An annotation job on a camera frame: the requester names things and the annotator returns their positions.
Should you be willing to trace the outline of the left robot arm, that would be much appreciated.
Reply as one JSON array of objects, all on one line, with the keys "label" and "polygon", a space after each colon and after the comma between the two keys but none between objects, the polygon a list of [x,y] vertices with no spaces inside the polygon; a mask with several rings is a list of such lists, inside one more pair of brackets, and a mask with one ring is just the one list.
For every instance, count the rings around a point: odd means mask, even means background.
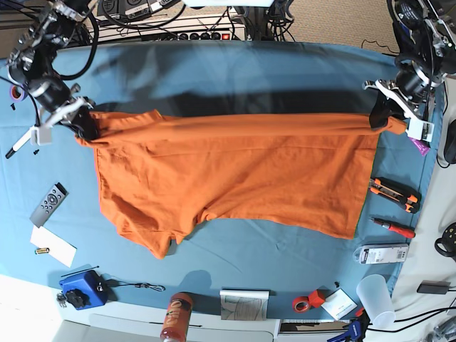
[{"label": "left robot arm", "polygon": [[393,32],[400,52],[395,79],[366,81],[378,91],[369,121],[384,127],[390,117],[426,121],[431,95],[448,75],[455,74],[455,25],[439,1],[388,1]]}]

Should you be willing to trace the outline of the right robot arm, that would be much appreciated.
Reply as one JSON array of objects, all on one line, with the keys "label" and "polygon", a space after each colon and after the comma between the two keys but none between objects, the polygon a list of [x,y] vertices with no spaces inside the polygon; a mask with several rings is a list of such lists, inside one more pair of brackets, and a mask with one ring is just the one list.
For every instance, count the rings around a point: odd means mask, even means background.
[{"label": "right robot arm", "polygon": [[90,115],[93,101],[75,96],[80,91],[79,85],[68,87],[65,82],[74,81],[90,68],[98,47],[99,30],[94,29],[90,54],[81,71],[61,75],[54,70],[53,61],[86,19],[96,24],[92,10],[89,1],[49,1],[7,59],[11,82],[22,87],[34,103],[50,113],[45,122],[36,114],[35,127],[63,125],[88,141],[98,138],[98,127]]}]

